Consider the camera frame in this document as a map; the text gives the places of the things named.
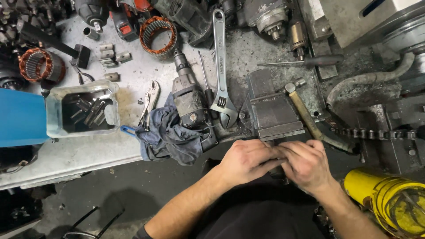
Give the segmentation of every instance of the blue handle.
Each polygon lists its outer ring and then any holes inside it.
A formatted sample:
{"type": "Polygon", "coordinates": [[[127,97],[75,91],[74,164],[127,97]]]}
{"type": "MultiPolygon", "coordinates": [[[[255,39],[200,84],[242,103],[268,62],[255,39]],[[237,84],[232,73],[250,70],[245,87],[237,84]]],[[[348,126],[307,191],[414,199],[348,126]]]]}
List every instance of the blue handle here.
{"type": "Polygon", "coordinates": [[[136,132],[136,129],[135,128],[132,128],[132,127],[127,126],[127,125],[122,125],[119,129],[122,132],[124,132],[124,133],[126,133],[126,134],[128,134],[128,135],[133,136],[133,137],[136,138],[136,135],[134,133],[129,132],[129,130],[133,130],[134,132],[136,132]]]}

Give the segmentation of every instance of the black shirt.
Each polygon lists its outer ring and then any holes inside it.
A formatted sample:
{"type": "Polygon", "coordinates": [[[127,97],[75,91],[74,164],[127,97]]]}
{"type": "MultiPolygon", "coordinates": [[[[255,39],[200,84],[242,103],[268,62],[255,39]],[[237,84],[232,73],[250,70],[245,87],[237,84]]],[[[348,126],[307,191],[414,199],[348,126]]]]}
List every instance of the black shirt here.
{"type": "MultiPolygon", "coordinates": [[[[317,201],[265,175],[222,195],[203,214],[189,239],[323,239],[317,201]]],[[[133,239],[151,239],[141,228],[133,239]]]]}

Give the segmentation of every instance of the person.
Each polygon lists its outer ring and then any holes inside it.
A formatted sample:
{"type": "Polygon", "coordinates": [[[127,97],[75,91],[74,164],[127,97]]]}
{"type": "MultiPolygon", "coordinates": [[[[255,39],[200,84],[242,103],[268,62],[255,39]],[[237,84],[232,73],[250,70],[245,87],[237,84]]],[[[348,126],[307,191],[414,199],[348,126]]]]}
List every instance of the person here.
{"type": "Polygon", "coordinates": [[[272,147],[253,139],[234,142],[219,165],[171,199],[133,239],[326,238],[314,221],[317,202],[341,238],[388,238],[332,177],[321,141],[272,147]],[[279,165],[315,199],[268,176],[279,165]]]}

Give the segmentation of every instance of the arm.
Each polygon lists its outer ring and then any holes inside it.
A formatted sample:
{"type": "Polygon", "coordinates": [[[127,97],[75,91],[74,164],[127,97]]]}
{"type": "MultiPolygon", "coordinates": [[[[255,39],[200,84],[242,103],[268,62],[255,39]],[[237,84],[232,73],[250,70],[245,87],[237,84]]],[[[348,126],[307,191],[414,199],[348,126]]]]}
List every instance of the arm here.
{"type": "Polygon", "coordinates": [[[282,167],[289,179],[310,192],[325,208],[344,239],[388,239],[349,199],[329,171],[321,141],[280,144],[288,159],[282,167]]]}
{"type": "Polygon", "coordinates": [[[218,166],[171,199],[144,229],[154,239],[187,237],[208,206],[234,186],[279,166],[282,160],[275,159],[279,155],[279,149],[258,139],[236,141],[218,166]]]}

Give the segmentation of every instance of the yellow bucket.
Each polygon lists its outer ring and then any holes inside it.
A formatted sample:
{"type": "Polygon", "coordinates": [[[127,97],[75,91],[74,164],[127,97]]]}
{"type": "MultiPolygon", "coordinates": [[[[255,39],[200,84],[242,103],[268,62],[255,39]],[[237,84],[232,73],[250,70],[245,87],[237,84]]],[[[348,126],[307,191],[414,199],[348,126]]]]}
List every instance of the yellow bucket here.
{"type": "Polygon", "coordinates": [[[354,200],[371,209],[377,221],[394,236],[425,236],[424,184],[358,168],[348,173],[344,187],[354,200]]]}

